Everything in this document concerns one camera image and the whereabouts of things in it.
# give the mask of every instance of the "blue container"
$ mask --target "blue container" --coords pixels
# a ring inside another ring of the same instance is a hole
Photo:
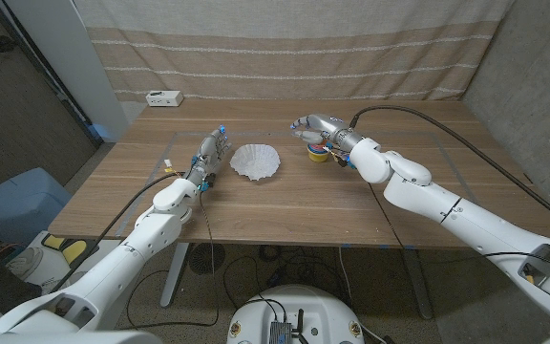
[[[72,195],[42,168],[0,184],[0,240],[27,246],[63,209]]]

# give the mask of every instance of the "wooden table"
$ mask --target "wooden table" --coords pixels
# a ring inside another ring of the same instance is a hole
[[[303,143],[290,135],[290,123],[311,113],[331,114],[349,122],[374,104],[412,107],[457,131],[513,175],[535,188],[522,170],[473,117],[455,101],[349,100],[194,100],[179,108],[146,108],[123,139],[82,185],[50,225],[58,236],[94,238],[146,183],[162,176],[164,159],[185,170],[204,135],[226,125],[233,143],[215,187],[203,195],[214,241],[235,244],[398,247],[384,214],[357,171],[332,158],[309,160]],[[550,212],[526,196],[495,169],[440,129],[413,115],[369,112],[356,131],[425,165],[434,181],[508,221],[550,236]],[[281,165],[271,178],[251,182],[228,164],[234,150],[248,143],[273,146]],[[145,193],[107,238],[128,235],[152,197],[171,181]],[[439,224],[390,205],[385,184],[375,191],[396,233],[407,247],[464,247]],[[180,242],[206,242],[200,211],[184,227]]]

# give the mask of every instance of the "yellow object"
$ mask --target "yellow object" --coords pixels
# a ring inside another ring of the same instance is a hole
[[[48,237],[46,237],[46,239],[44,239],[44,241],[42,242],[42,245],[45,247],[60,249],[64,241],[65,241],[64,238],[57,238],[51,234]]]
[[[311,152],[311,150],[307,147],[307,151],[309,152],[309,158],[312,160],[312,161],[315,161],[315,162],[324,162],[326,161],[326,159],[328,159],[328,152],[324,152],[324,153],[313,153]]]
[[[71,264],[77,257],[79,257],[80,254],[86,250],[86,247],[86,242],[80,240],[63,249],[63,256],[65,257],[67,264]]]

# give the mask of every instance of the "striped curtain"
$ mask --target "striped curtain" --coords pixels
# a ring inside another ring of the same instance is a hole
[[[121,101],[457,99],[511,0],[74,0]]]

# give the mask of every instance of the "robotic arm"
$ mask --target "robotic arm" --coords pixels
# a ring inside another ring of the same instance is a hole
[[[0,318],[0,333],[84,333],[114,328],[146,262],[173,244],[189,206],[215,179],[230,143],[209,134],[183,178],[161,190],[131,234],[70,287],[30,300]]]
[[[294,136],[315,144],[330,141],[368,183],[388,181],[384,196],[392,204],[439,222],[480,254],[532,253],[550,260],[550,238],[512,225],[497,215],[432,182],[430,171],[400,154],[381,152],[379,143],[363,138],[345,123],[324,115],[297,119],[318,132],[297,131]],[[550,314],[550,264],[524,255],[498,255],[489,259],[534,302]]]

